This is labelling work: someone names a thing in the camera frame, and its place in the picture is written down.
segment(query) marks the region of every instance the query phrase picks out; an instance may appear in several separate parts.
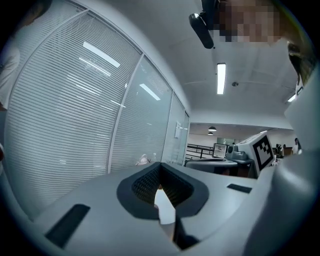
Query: ceiling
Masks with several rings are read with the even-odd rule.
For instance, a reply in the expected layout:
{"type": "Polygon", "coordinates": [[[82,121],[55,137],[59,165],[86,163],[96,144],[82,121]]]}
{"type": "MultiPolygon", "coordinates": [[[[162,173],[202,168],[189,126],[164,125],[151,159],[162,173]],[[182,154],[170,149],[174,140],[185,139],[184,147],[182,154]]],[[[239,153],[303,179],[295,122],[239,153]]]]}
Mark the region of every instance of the ceiling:
{"type": "Polygon", "coordinates": [[[237,111],[259,109],[280,113],[294,94],[297,75],[287,42],[272,46],[230,43],[213,33],[215,49],[205,49],[189,25],[191,13],[201,12],[200,0],[108,0],[130,19],[159,50],[182,84],[193,109],[224,110],[236,103],[237,111]],[[217,63],[226,63],[223,95],[217,95],[217,63]]]}
{"type": "Polygon", "coordinates": [[[238,124],[208,124],[208,123],[191,123],[190,134],[207,135],[210,126],[214,126],[216,131],[212,131],[214,136],[221,138],[231,138],[244,140],[252,135],[263,131],[273,131],[274,128],[238,124]]]}

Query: window blinds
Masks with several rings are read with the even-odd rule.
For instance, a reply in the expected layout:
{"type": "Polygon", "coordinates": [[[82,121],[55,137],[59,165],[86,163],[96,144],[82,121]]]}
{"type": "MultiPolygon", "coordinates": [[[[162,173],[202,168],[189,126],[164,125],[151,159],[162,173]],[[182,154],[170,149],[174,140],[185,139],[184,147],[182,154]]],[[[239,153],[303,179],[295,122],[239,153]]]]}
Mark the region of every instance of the window blinds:
{"type": "Polygon", "coordinates": [[[87,12],[52,34],[23,68],[5,147],[13,191],[31,218],[106,173],[119,105],[140,55],[87,12]]]}
{"type": "Polygon", "coordinates": [[[161,161],[172,90],[144,57],[133,77],[117,126],[110,171],[134,166],[146,154],[161,161]]]}
{"type": "Polygon", "coordinates": [[[164,163],[178,163],[184,119],[185,109],[173,94],[162,156],[164,163]]]}

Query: black vent slot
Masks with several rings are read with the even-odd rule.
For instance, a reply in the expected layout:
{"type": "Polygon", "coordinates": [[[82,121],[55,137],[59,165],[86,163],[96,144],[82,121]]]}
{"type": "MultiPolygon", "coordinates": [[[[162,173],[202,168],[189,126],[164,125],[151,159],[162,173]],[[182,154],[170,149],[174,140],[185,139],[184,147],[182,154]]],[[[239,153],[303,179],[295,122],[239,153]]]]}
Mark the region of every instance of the black vent slot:
{"type": "Polygon", "coordinates": [[[160,162],[121,181],[116,191],[117,198],[136,218],[157,220],[159,216],[154,202],[159,185],[181,218],[196,215],[209,198],[205,184],[160,162]]]}
{"type": "Polygon", "coordinates": [[[69,241],[77,227],[87,215],[90,207],[75,204],[45,235],[56,246],[63,248],[69,241]]]}

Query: black mesh grille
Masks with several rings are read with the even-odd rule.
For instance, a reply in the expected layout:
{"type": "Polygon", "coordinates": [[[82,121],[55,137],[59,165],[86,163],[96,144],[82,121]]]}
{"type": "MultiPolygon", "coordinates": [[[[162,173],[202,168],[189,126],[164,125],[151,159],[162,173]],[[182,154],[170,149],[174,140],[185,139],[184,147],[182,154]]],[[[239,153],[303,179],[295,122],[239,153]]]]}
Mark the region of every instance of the black mesh grille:
{"type": "Polygon", "coordinates": [[[153,205],[155,203],[155,196],[160,185],[160,169],[158,165],[154,170],[138,178],[132,184],[133,193],[142,201],[153,205]]]}
{"type": "Polygon", "coordinates": [[[161,169],[160,181],[173,207],[178,206],[188,199],[194,191],[193,186],[189,182],[180,178],[164,166],[162,166],[161,169]]]}
{"type": "Polygon", "coordinates": [[[174,166],[159,162],[123,179],[116,191],[117,198],[136,218],[158,220],[159,213],[154,203],[159,185],[180,218],[196,215],[209,198],[209,190],[202,182],[174,166]]]}
{"type": "Polygon", "coordinates": [[[139,199],[153,205],[160,184],[174,207],[190,197],[194,191],[189,182],[162,165],[138,178],[132,184],[132,190],[139,199]]]}

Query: metal railing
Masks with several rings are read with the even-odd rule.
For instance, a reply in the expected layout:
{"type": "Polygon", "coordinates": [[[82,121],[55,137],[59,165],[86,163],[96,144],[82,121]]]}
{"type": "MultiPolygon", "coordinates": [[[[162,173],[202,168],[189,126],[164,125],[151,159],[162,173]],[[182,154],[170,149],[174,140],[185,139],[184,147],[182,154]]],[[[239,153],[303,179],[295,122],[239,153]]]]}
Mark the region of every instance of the metal railing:
{"type": "Polygon", "coordinates": [[[185,160],[209,158],[213,155],[214,148],[210,146],[200,146],[188,144],[186,147],[185,160]]]}

